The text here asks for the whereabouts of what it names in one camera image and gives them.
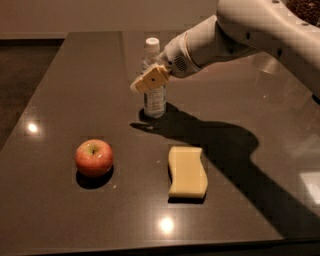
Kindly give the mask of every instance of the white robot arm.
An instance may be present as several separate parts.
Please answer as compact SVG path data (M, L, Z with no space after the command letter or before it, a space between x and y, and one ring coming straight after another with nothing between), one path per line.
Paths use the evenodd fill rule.
M220 0L217 15L171 40L132 91L184 78L216 62L264 51L320 98L320 29L296 17L280 0Z

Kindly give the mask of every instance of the table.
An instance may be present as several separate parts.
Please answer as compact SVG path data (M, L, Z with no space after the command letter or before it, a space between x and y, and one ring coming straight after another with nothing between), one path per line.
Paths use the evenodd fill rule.
M171 79L166 115L145 120L143 97L129 84L149 35L67 36L0 153L0 253L319 241L320 122L311 93L248 57ZM165 45L175 32L155 35ZM115 155L99 184L74 164L90 138L109 142ZM203 202L168 200L173 145L203 148Z

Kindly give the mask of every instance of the plastic bottle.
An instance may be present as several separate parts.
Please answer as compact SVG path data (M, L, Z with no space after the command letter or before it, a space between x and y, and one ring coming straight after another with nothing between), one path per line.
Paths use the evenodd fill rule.
M160 54L160 42L157 38L148 38L144 45L145 57L142 60L141 72L153 63ZM151 118L159 118L166 112L166 85L151 89L144 94L144 114Z

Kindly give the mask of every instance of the sponge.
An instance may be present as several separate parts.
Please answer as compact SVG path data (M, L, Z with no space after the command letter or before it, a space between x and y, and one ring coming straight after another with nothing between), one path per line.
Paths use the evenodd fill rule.
M199 147L174 146L169 151L169 170L172 184L169 197L200 198L206 194L207 174L202 166Z

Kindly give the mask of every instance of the red apple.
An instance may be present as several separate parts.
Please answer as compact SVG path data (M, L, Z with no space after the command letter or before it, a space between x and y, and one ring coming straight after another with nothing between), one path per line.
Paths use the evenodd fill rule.
M78 147L75 162L81 174L97 178L110 170L113 152L109 144L102 140L88 140Z

